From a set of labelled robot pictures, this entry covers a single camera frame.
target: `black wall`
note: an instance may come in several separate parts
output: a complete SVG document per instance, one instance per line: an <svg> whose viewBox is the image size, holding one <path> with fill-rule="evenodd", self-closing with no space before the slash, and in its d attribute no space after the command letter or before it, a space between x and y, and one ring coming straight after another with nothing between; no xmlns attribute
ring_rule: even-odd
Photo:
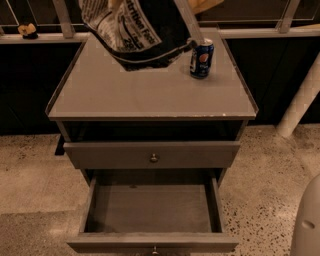
<svg viewBox="0 0 320 256"><path fill-rule="evenodd" d="M45 108L79 46L0 45L0 134L59 131Z"/></svg>
<svg viewBox="0 0 320 256"><path fill-rule="evenodd" d="M320 38L230 39L259 107L250 124L277 124L320 50ZM0 135L58 133L45 108L80 43L0 45ZM320 96L301 123L320 123Z"/></svg>
<svg viewBox="0 0 320 256"><path fill-rule="evenodd" d="M320 38L228 40L259 107L250 124L277 124L320 51ZM317 97L301 123L320 123Z"/></svg>

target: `white object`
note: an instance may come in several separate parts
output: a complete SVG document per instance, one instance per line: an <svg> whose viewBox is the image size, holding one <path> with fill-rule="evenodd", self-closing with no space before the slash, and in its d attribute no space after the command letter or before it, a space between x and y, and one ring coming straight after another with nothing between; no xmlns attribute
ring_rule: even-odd
<svg viewBox="0 0 320 256"><path fill-rule="evenodd" d="M320 54L318 54L297 94L294 96L290 106L276 128L281 136L289 137L292 134L319 91Z"/></svg>
<svg viewBox="0 0 320 256"><path fill-rule="evenodd" d="M320 175L303 193L291 245L290 256L320 255Z"/></svg>

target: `nightstand top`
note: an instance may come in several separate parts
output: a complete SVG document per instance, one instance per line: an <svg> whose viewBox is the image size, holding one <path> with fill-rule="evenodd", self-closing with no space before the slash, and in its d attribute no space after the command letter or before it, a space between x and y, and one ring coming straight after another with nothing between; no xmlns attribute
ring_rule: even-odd
<svg viewBox="0 0 320 256"><path fill-rule="evenodd" d="M215 28L207 78L189 73L191 51L168 68L125 71L89 35L48 116L55 121L254 119L257 108Z"/></svg>

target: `blue can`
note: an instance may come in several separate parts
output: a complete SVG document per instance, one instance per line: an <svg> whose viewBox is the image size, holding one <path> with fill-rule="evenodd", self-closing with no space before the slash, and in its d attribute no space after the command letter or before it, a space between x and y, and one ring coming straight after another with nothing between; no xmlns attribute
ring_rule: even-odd
<svg viewBox="0 0 320 256"><path fill-rule="evenodd" d="M204 39L204 43L193 49L190 63L191 76L205 78L209 75L213 50L213 43L207 38Z"/></svg>

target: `bag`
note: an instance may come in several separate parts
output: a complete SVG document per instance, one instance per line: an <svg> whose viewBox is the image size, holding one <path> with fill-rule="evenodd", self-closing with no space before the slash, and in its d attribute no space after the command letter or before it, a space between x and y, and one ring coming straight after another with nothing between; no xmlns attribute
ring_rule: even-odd
<svg viewBox="0 0 320 256"><path fill-rule="evenodd" d="M201 37L187 0L79 0L79 4L86 26L127 71L167 67Z"/></svg>

